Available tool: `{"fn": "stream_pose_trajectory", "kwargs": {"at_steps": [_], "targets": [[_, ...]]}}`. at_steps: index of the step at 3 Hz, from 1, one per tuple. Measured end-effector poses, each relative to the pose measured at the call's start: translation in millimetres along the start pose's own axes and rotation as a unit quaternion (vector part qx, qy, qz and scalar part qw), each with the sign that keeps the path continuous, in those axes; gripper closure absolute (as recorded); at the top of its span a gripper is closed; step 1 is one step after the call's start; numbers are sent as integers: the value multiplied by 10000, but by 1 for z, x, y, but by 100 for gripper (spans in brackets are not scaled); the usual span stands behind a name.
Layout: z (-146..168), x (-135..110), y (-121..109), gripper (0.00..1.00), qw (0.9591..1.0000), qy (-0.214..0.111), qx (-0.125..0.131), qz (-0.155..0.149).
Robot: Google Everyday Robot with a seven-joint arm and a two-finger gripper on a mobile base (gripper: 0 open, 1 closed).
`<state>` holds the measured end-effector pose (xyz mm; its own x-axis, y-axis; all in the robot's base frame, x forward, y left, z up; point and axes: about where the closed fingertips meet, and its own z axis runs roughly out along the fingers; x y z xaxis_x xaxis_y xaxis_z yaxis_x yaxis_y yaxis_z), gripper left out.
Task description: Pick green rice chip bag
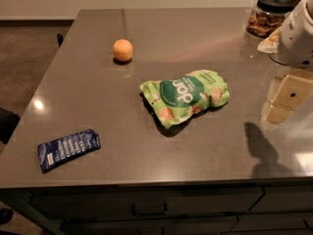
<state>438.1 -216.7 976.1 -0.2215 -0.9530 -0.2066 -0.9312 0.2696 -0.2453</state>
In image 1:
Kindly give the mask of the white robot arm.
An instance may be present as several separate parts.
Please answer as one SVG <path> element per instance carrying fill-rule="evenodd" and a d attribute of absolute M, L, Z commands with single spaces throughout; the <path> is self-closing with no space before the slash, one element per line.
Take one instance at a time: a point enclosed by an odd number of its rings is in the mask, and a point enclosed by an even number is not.
<path fill-rule="evenodd" d="M 281 80 L 265 114 L 280 124 L 313 92 L 313 0 L 301 0 L 282 24 L 278 58 L 291 67 Z"/>

